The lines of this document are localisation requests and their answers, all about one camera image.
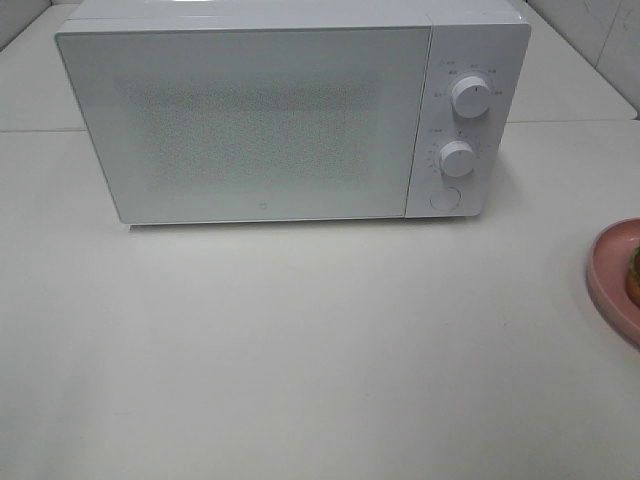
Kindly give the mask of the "round white door button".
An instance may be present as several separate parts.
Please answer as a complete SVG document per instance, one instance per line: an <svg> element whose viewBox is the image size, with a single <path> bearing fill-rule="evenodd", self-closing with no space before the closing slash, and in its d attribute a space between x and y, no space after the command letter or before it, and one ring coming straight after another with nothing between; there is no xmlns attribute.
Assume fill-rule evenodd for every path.
<svg viewBox="0 0 640 480"><path fill-rule="evenodd" d="M438 211L455 210L461 201L461 193L454 187L443 187L430 196L431 207Z"/></svg>

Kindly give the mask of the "pink round plate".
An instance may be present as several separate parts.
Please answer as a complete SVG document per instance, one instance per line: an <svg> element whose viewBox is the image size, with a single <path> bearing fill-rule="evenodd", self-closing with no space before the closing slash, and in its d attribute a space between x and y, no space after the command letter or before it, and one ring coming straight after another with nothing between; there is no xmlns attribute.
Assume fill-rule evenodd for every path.
<svg viewBox="0 0 640 480"><path fill-rule="evenodd" d="M586 265L591 300L604 320L639 347L639 305L629 296L628 274L639 252L639 218L607 226L595 238Z"/></svg>

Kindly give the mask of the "toy burger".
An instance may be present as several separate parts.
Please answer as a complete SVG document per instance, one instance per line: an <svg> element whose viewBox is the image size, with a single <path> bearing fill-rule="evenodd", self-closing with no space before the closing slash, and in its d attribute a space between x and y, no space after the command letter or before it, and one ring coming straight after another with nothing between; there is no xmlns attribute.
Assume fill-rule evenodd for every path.
<svg viewBox="0 0 640 480"><path fill-rule="evenodd" d="M629 260L629 270L626 276L625 289L630 300L640 305L640 276L639 276L640 247L636 247Z"/></svg>

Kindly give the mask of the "white microwave door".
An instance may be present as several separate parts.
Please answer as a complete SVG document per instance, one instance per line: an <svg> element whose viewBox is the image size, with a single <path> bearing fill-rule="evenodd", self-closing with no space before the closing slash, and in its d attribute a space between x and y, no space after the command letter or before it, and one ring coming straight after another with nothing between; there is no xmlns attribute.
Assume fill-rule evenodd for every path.
<svg viewBox="0 0 640 480"><path fill-rule="evenodd" d="M400 217L427 27L61 33L130 225Z"/></svg>

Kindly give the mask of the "lower white timer knob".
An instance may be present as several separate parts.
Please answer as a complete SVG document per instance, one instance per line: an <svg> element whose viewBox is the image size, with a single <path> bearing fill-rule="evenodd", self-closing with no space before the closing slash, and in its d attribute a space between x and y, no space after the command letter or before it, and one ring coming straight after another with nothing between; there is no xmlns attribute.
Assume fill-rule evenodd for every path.
<svg viewBox="0 0 640 480"><path fill-rule="evenodd" d="M474 170L475 158L475 152L469 143L451 141L440 149L439 167L443 175L460 178Z"/></svg>

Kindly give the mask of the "white microwave oven body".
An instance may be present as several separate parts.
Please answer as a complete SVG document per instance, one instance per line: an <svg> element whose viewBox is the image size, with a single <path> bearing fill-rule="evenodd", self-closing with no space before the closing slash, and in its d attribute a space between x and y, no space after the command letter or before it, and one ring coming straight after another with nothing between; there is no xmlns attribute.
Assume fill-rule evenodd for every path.
<svg viewBox="0 0 640 480"><path fill-rule="evenodd" d="M404 27L427 27L431 34L406 209L388 218L475 216L486 202L531 35L507 1L85 1L55 43L61 33ZM451 87L472 72L489 83L490 105L465 119L452 108ZM456 140L469 143L476 158L470 174L451 178L440 170L439 152ZM430 196L443 187L460 191L455 210L431 207Z"/></svg>

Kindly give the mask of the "upper white power knob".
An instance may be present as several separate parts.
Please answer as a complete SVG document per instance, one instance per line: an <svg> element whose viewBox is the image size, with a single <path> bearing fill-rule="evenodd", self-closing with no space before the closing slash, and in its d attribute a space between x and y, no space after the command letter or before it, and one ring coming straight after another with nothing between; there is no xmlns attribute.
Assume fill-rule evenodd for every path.
<svg viewBox="0 0 640 480"><path fill-rule="evenodd" d="M455 113L465 119L483 115L490 105L491 91L486 78L472 72L457 79L451 87L451 104Z"/></svg>

